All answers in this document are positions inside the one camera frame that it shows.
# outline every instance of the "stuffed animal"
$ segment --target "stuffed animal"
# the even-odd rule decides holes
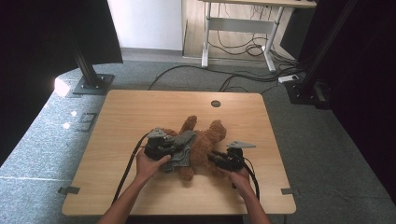
[[[190,116],[184,121],[178,134],[182,134],[186,131],[193,131],[197,123],[196,116]],[[177,133],[170,129],[162,129],[168,135],[175,136]],[[209,128],[205,131],[194,131],[195,139],[190,145],[190,165],[177,167],[178,174],[184,180],[192,180],[194,176],[194,166],[206,167],[214,176],[224,177],[224,173],[221,172],[216,165],[209,161],[207,154],[215,149],[215,144],[225,138],[227,130],[222,125],[221,121],[214,120],[210,124]]]

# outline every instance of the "person's arm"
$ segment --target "person's arm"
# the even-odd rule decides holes
[[[125,223],[134,207],[140,190],[157,173],[160,166],[169,160],[170,156],[165,156],[159,161],[153,161],[144,154],[143,150],[140,150],[136,155],[136,177],[134,181],[108,208],[98,223]]]
[[[244,199],[250,223],[271,224],[270,218],[265,214],[260,201],[257,199],[253,188],[250,186],[248,171],[245,168],[239,172],[230,172],[224,169],[220,170],[231,179],[239,195]]]

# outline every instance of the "forearm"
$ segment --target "forearm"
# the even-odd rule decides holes
[[[253,191],[243,197],[251,224],[271,224],[270,218],[265,214],[260,201]]]
[[[144,179],[135,179],[105,212],[98,223],[125,223],[134,207],[140,190],[145,186],[146,182]]]

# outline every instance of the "gray carpet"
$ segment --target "gray carpet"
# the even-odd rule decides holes
[[[181,63],[96,65],[113,74],[110,89],[147,90],[163,71]],[[212,65],[223,72],[262,68]],[[152,90],[218,91],[229,75],[183,67],[163,75]],[[74,70],[60,79],[74,87]],[[288,223],[394,223],[396,207],[332,111],[292,105],[282,84],[235,78],[230,91],[262,92],[276,141],[295,192],[297,211]],[[0,223],[95,223],[98,217],[66,217],[67,187],[88,143],[105,96],[65,98],[53,93],[29,131],[0,168]],[[271,216],[274,223],[283,217]]]

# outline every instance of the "power strip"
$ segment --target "power strip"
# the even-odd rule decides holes
[[[296,75],[291,75],[291,76],[286,76],[286,77],[280,77],[278,80],[280,83],[284,83],[287,81],[294,81],[299,79],[299,77],[297,77]]]

